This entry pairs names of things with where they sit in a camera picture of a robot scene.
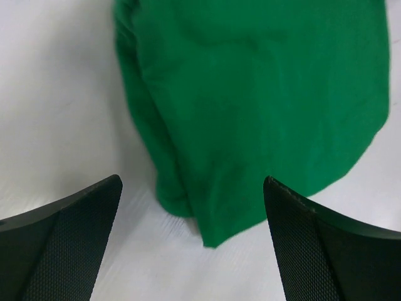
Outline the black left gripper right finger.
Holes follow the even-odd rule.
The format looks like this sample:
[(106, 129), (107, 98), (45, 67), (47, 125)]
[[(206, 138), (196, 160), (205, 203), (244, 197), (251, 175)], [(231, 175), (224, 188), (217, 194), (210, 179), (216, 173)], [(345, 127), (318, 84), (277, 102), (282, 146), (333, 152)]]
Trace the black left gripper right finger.
[(286, 300), (400, 300), (400, 233), (357, 221), (264, 181)]

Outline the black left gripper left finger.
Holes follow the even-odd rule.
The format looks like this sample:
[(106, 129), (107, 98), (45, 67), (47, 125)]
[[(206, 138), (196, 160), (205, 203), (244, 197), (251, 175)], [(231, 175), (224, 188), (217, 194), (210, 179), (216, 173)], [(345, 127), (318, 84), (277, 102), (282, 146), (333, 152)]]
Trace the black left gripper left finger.
[(112, 175), (1, 220), (1, 300), (89, 300), (122, 187)]

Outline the green t shirt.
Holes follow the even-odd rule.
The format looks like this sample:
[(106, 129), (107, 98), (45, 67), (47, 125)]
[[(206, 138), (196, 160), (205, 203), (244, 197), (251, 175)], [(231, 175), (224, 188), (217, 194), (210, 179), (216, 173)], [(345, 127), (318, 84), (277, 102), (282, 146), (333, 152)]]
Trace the green t shirt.
[(157, 199), (206, 247), (264, 221), (266, 177), (312, 196), (387, 120), (384, 1), (116, 1), (113, 15)]

